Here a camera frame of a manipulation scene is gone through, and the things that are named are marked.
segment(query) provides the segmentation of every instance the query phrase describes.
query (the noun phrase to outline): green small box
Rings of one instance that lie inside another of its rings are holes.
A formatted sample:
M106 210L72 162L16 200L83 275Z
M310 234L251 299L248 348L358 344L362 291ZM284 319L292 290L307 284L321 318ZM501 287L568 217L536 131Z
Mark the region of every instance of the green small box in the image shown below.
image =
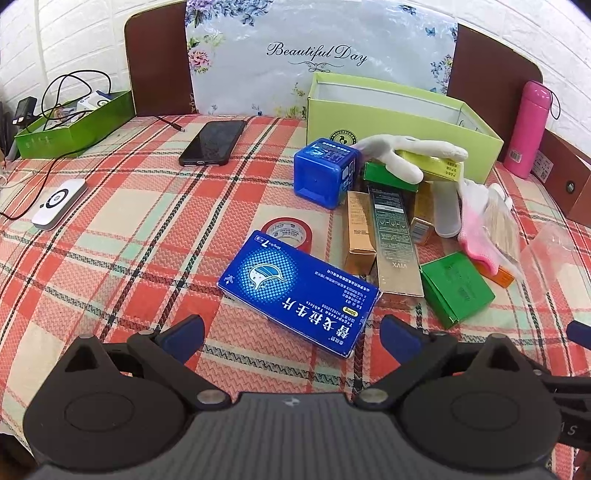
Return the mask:
M396 189L407 190L408 192L416 193L418 191L418 185L413 185L400 180L397 176L392 175L386 170L386 165L377 162L367 162L365 164L365 170L363 171L363 179L372 181L374 183L381 183L389 187Z
M82 155L87 147L117 130L135 116L130 91L113 92L113 99L68 127L35 132L46 119L41 117L29 125L33 133L22 130L15 137L22 158L56 158L69 152L70 157Z
M425 299L447 330L488 306L495 294L462 252L421 265Z

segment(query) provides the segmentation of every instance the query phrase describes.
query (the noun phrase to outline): white glove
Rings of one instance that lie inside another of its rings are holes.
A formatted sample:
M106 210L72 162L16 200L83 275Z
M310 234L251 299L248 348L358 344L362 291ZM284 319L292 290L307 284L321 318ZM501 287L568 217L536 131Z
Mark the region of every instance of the white glove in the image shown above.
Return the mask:
M416 185L423 181L423 172L416 165L407 162L395 150L406 150L419 155L430 157L451 158L463 162L468 158L468 152L449 142L441 140L418 140L401 135L372 135L360 140L353 148L359 150L364 161L376 158L392 175L407 183Z

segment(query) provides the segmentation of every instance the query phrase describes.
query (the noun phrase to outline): screw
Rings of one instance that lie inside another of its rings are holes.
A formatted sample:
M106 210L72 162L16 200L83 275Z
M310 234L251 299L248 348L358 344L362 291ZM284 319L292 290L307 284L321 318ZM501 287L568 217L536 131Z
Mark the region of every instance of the screw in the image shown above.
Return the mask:
M197 400L204 405L217 405L226 400L226 394L221 390L203 390L197 394Z
M365 403L378 404L388 399L388 394L379 388L366 388L359 393L359 398Z

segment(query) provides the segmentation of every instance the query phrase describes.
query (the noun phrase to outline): blue cube box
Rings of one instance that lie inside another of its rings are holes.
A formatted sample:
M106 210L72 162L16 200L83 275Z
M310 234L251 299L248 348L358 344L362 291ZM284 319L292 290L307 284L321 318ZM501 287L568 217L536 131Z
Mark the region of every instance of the blue cube box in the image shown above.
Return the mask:
M294 155L294 192L335 209L353 187L358 150L319 138Z

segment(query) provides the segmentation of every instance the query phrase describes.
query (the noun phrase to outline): black smartphone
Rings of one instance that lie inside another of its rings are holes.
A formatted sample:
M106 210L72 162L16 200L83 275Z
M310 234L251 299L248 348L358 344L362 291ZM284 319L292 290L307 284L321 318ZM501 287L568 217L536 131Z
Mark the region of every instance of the black smartphone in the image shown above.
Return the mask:
M225 165L246 126L244 120L207 122L178 162L187 165Z

